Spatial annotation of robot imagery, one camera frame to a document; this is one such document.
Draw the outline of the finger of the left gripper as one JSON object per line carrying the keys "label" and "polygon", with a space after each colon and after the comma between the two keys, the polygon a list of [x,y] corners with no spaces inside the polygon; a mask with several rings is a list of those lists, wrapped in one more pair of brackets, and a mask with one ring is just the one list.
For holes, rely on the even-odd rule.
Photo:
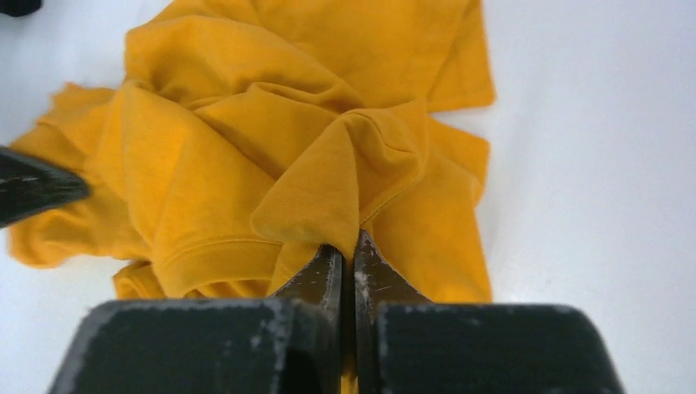
{"label": "finger of the left gripper", "polygon": [[65,168],[1,147],[1,227],[91,195],[88,183]]}

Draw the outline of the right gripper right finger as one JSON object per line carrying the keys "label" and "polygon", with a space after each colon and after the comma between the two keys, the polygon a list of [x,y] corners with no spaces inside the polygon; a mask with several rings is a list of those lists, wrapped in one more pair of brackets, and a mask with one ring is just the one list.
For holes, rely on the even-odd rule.
{"label": "right gripper right finger", "polygon": [[545,304],[443,304],[415,290],[366,231],[354,256],[360,393],[622,393],[595,325]]}

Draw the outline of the yellow t shirt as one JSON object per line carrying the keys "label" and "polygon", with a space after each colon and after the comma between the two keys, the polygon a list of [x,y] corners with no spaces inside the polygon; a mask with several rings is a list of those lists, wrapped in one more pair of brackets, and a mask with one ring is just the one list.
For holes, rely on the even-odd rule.
{"label": "yellow t shirt", "polygon": [[488,142],[433,118],[495,99],[481,2],[175,1],[124,58],[13,142],[92,190],[9,227],[21,263],[125,259],[121,299],[256,298],[366,230],[431,300],[491,300]]}

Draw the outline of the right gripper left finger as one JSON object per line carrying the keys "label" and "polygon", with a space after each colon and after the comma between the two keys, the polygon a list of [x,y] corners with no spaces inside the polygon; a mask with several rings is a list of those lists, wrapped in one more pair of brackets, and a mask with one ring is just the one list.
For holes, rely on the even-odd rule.
{"label": "right gripper left finger", "polygon": [[263,299],[101,304],[50,392],[338,393],[343,261],[324,245]]}

